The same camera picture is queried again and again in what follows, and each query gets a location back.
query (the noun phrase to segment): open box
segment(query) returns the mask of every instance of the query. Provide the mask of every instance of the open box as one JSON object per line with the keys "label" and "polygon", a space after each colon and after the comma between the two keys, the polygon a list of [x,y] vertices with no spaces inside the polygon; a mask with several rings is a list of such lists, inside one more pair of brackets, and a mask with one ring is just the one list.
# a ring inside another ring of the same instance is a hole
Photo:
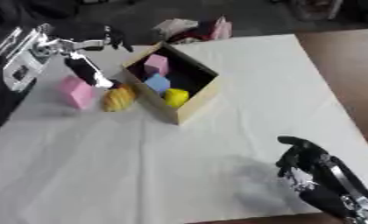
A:
{"label": "open box", "polygon": [[[144,83],[147,78],[144,64],[154,53],[168,58],[169,73],[166,77],[171,81],[171,88],[184,89],[189,92],[189,100],[180,108],[166,105],[162,96]],[[171,123],[183,123],[217,93],[219,79],[216,72],[166,43],[161,42],[154,45],[137,59],[123,66],[134,88],[144,94],[161,113],[167,116]]]}

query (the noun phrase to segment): floor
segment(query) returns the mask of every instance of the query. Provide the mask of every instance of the floor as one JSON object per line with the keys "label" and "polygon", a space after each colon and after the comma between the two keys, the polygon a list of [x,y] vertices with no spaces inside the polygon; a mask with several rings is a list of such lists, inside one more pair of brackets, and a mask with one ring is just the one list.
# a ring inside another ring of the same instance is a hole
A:
{"label": "floor", "polygon": [[132,42],[147,44],[151,28],[169,18],[207,20],[224,15],[233,22],[233,35],[258,36],[292,32],[324,32],[367,28],[339,17],[337,21],[302,22],[284,3],[269,0],[124,0],[83,6],[78,19],[119,27]]}

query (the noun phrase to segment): pink cube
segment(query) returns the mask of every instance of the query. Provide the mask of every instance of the pink cube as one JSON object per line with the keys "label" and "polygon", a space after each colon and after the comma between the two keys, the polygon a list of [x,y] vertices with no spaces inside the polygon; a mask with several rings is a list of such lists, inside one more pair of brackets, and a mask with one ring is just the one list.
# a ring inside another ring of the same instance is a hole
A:
{"label": "pink cube", "polygon": [[93,99],[93,88],[80,78],[69,75],[59,85],[65,100],[77,109],[86,108]]}
{"label": "pink cube", "polygon": [[145,63],[145,71],[149,75],[159,74],[165,76],[169,72],[167,57],[152,54]]}

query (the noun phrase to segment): white tablecloth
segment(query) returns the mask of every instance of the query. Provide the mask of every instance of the white tablecloth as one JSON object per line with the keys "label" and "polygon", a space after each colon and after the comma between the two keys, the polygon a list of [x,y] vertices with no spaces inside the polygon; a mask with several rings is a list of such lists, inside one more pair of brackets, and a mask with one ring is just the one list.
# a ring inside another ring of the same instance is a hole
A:
{"label": "white tablecloth", "polygon": [[[276,178],[304,137],[368,186],[368,144],[292,35],[179,46],[223,78],[183,126],[136,103],[103,113],[66,106],[61,59],[0,131],[0,224],[172,224],[314,212]],[[137,52],[145,47],[137,47]],[[135,54],[89,54],[107,75]]]}

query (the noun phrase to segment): foam block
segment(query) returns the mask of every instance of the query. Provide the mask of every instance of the foam block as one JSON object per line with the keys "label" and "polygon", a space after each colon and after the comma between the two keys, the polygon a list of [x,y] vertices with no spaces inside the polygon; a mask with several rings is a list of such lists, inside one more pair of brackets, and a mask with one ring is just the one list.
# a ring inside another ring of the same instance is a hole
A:
{"label": "foam block", "polygon": [[149,75],[159,74],[165,76],[169,72],[167,57],[152,54],[145,62],[145,71]]}
{"label": "foam block", "polygon": [[160,95],[170,88],[170,80],[159,75],[159,73],[155,73],[152,77],[146,80],[145,84]]}
{"label": "foam block", "polygon": [[94,89],[80,78],[69,75],[59,85],[65,101],[77,109],[86,108],[92,101]]}

